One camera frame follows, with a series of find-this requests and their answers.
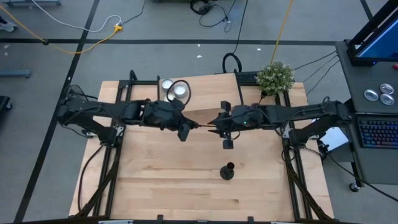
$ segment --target blue backlit keyboard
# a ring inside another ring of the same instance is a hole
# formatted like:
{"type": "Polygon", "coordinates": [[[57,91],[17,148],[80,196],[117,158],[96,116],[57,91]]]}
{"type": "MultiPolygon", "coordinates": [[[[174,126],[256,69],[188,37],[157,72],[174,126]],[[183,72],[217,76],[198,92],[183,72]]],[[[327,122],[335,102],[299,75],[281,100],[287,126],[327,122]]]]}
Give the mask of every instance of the blue backlit keyboard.
{"type": "Polygon", "coordinates": [[[398,118],[359,117],[357,125],[363,147],[398,149],[398,118]]]}

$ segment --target blue screen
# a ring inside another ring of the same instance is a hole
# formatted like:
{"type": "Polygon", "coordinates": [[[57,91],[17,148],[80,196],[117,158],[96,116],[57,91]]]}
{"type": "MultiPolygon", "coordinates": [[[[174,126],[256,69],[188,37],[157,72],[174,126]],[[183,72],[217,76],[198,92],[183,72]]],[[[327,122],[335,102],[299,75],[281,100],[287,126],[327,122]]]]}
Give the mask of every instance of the blue screen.
{"type": "Polygon", "coordinates": [[[369,46],[365,47],[358,57],[398,59],[398,20],[393,22],[369,46]]]}

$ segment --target headphones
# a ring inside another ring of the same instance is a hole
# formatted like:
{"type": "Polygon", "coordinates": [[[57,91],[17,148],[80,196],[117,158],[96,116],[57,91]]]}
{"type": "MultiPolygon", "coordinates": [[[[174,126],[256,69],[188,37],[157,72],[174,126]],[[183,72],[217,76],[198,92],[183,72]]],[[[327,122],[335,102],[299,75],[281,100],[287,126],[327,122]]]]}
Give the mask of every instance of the headphones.
{"type": "Polygon", "coordinates": [[[198,15],[205,15],[205,14],[207,14],[208,12],[210,12],[210,10],[213,8],[213,4],[212,4],[212,3],[209,3],[208,0],[190,0],[189,4],[190,4],[190,7],[191,7],[191,10],[192,10],[194,13],[198,14],[198,15]],[[196,3],[198,3],[198,2],[203,2],[204,5],[200,6],[199,10],[196,10],[196,9],[193,8],[193,6],[194,6],[196,3]]]}

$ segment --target white cable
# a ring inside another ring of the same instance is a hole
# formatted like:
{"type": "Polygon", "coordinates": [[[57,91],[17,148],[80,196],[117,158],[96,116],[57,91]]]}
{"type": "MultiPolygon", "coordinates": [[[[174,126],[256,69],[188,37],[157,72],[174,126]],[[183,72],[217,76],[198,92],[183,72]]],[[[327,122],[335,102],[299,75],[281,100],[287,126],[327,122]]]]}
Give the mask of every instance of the white cable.
{"type": "Polygon", "coordinates": [[[40,7],[39,4],[37,4],[37,2],[36,2],[35,0],[32,0],[32,2],[33,2],[39,9],[41,9],[44,13],[46,13],[48,16],[50,16],[53,20],[55,20],[55,21],[61,23],[62,25],[65,25],[65,26],[68,26],[68,27],[73,27],[73,28],[76,28],[76,29],[86,30],[86,31],[88,31],[88,32],[101,32],[101,30],[104,28],[106,22],[107,22],[110,18],[112,18],[112,17],[118,17],[118,18],[119,18],[118,24],[122,24],[122,17],[120,17],[120,16],[118,16],[118,15],[112,15],[112,16],[109,16],[108,18],[106,18],[104,24],[102,25],[102,27],[101,27],[99,30],[89,30],[89,29],[86,29],[86,28],[84,28],[84,27],[73,26],[73,25],[70,25],[70,24],[61,22],[61,21],[59,21],[58,19],[56,19],[56,18],[54,18],[53,16],[51,16],[51,15],[50,15],[46,10],[44,10],[42,7],[40,7]]]}

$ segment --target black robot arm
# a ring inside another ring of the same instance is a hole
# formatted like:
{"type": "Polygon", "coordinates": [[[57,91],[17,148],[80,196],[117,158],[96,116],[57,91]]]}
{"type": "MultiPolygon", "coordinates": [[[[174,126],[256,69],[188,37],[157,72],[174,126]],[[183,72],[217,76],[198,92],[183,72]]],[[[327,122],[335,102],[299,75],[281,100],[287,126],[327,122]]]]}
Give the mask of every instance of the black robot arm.
{"type": "Polygon", "coordinates": [[[309,137],[313,135],[322,134],[331,127],[346,125],[351,121],[348,109],[339,101],[292,108],[279,105],[239,105],[232,111],[230,103],[222,101],[221,108],[224,112],[209,124],[216,126],[215,130],[210,130],[211,132],[225,138],[223,141],[225,149],[233,148],[231,133],[236,131],[281,128],[284,132],[289,121],[317,119],[302,129],[291,129],[288,135],[285,134],[289,137],[290,145],[298,147],[305,145],[309,137]]]}
{"type": "Polygon", "coordinates": [[[121,135],[118,127],[139,125],[178,131],[178,137],[185,141],[189,130],[198,124],[183,116],[184,105],[179,100],[165,101],[136,100],[119,103],[102,103],[79,98],[66,99],[60,105],[57,121],[64,126],[76,124],[96,134],[104,146],[114,146],[116,137],[121,135]],[[119,125],[105,127],[93,116],[114,118],[119,125]]]}

